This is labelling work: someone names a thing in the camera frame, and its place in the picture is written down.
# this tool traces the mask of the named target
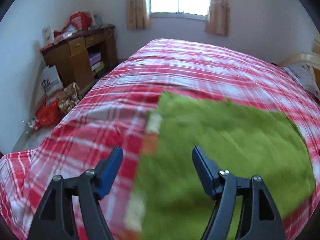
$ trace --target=wall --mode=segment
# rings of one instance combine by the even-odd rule
[[[15,0],[0,22],[0,151],[11,152],[24,131],[39,73],[42,28],[61,29],[88,0]],[[36,90],[37,101],[43,90]]]
[[[295,52],[310,51],[314,24],[299,0],[230,0],[231,34],[204,32],[205,22],[181,18],[153,18],[146,31],[126,29],[126,0],[94,0],[105,23],[118,30],[119,58],[128,58],[157,38],[181,39],[224,46],[278,63]]]

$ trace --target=red and white plaid fabric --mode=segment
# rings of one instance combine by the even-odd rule
[[[156,107],[162,90],[280,110],[297,124],[317,185],[315,193],[284,220],[288,239],[300,233],[320,200],[320,109],[316,102],[286,72],[255,57],[212,45],[160,39],[101,79],[37,149],[1,159],[0,211],[19,239],[27,238],[54,175],[78,176],[117,145],[124,150],[123,164],[101,205],[110,229],[119,231],[138,165],[146,112]],[[79,235],[86,239],[76,198],[74,206]]]

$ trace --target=pillow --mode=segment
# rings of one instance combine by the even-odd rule
[[[298,62],[283,68],[313,99],[320,102],[320,90],[306,62]]]

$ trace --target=green garment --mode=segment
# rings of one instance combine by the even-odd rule
[[[313,193],[308,150],[286,114],[167,91],[157,111],[163,118],[157,153],[142,155],[135,184],[145,196],[142,240],[201,238],[214,201],[204,193],[192,163],[194,146],[236,176],[262,176],[282,218]],[[240,210],[238,197],[228,239],[235,237]]]

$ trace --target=curtain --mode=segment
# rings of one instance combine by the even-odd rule
[[[208,20],[205,31],[225,37],[230,33],[229,0],[210,0]]]
[[[149,27],[149,0],[127,0],[127,29],[140,30]]]

